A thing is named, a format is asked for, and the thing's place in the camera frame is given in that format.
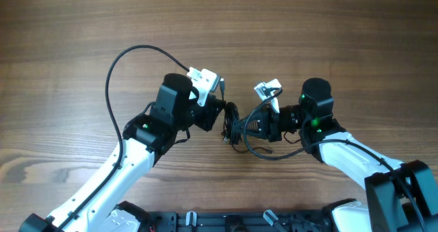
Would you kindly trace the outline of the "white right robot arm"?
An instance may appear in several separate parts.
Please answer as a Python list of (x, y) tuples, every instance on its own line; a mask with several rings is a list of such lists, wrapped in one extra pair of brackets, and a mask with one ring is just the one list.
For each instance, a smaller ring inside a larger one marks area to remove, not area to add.
[(324, 208), (331, 231), (436, 231), (437, 183), (420, 160), (404, 163), (360, 143), (333, 115), (330, 83), (321, 78), (304, 82), (297, 105), (279, 107), (277, 80), (259, 83), (262, 102), (232, 132), (270, 142), (282, 133), (298, 133), (301, 151), (342, 171), (360, 185), (366, 204), (346, 199)]

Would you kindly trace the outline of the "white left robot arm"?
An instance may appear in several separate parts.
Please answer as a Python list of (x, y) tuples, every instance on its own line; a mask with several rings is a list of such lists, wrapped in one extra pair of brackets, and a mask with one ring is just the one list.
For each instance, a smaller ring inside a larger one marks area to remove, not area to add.
[(225, 107), (216, 89), (224, 90), (224, 79), (205, 70), (167, 74), (156, 100), (126, 124), (111, 157), (79, 191), (46, 218), (29, 215), (19, 231), (154, 231), (150, 215), (122, 197), (179, 143), (179, 131), (212, 129)]

